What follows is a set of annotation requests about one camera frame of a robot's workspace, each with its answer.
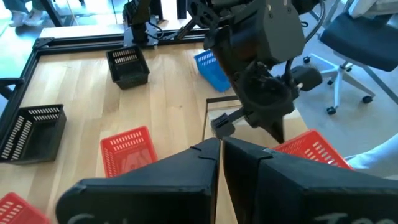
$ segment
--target plastic basket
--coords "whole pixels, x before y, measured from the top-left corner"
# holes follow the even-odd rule
[[[217,59],[210,50],[194,56],[197,67],[201,75],[220,92],[224,92],[231,88],[231,84],[222,71]]]
[[[126,47],[106,53],[112,81],[125,90],[148,82],[149,68],[141,49]]]
[[[101,150],[106,177],[116,177],[157,161],[145,126],[103,139]]]
[[[19,108],[0,147],[0,162],[31,164],[54,161],[67,117],[63,105]]]
[[[353,170],[316,130],[307,131],[275,147],[273,150]]]
[[[48,224],[50,221],[15,193],[0,199],[1,224]]]

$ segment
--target cable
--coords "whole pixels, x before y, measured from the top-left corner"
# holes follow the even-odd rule
[[[315,25],[315,27],[311,30],[310,34],[307,35],[305,37],[305,43],[307,43],[319,30],[319,28],[321,28],[323,22],[325,21],[325,17],[326,17],[326,6],[325,6],[325,2],[324,0],[319,0],[319,4],[321,6],[321,14],[318,20],[318,23]],[[286,66],[285,66],[285,74],[283,75],[283,78],[285,80],[286,83],[290,83],[292,76],[290,74],[290,69],[292,68],[292,64],[293,64],[293,59],[291,58],[286,62]]]
[[[154,37],[153,35],[150,35],[150,34],[148,34],[148,36],[149,36],[149,37],[152,37],[152,38],[154,38],[154,39],[157,39],[157,40],[160,40],[161,38],[163,38],[164,32],[163,32],[162,28],[160,28],[160,27],[159,27],[158,25],[156,25],[156,24],[153,24],[151,21],[148,21],[148,23],[149,23],[151,26],[153,26],[153,27],[155,27],[156,29],[158,29],[158,30],[160,31],[160,33],[161,33],[160,37]]]
[[[112,8],[113,8],[113,14],[114,14],[114,20],[116,21],[116,24],[118,23],[118,18],[116,17],[116,10],[114,10],[114,4],[113,4],[113,0],[111,0],[112,2]]]
[[[79,23],[78,23],[77,20],[76,20],[75,14],[73,13],[72,8],[70,7],[69,1],[68,1],[68,0],[67,0],[67,4],[68,4],[68,8],[69,8],[70,14],[71,14],[72,17],[73,17],[73,20],[76,22],[76,26],[78,26]]]

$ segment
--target blue basket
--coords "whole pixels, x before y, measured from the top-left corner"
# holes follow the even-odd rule
[[[194,56],[194,58],[197,61],[198,70],[201,75],[203,75],[216,90],[224,92],[231,88],[228,78],[210,50],[200,53]]]

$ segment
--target red basket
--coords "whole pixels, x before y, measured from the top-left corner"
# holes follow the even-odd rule
[[[11,192],[0,200],[1,224],[48,224],[50,221],[35,207]]]
[[[273,150],[353,170],[316,130],[307,131]]]
[[[116,177],[157,160],[145,126],[103,139],[101,150],[106,177]]]

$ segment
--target chair wheel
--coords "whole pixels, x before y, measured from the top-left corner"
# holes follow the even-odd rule
[[[311,58],[309,56],[306,56],[306,57],[304,57],[303,61],[304,61],[304,63],[310,63]]]
[[[332,106],[326,109],[326,111],[328,112],[328,115],[333,115],[336,113],[336,109]]]
[[[371,97],[371,96],[364,96],[364,98],[362,98],[362,102],[365,104],[368,104],[372,101],[373,101],[373,97]]]

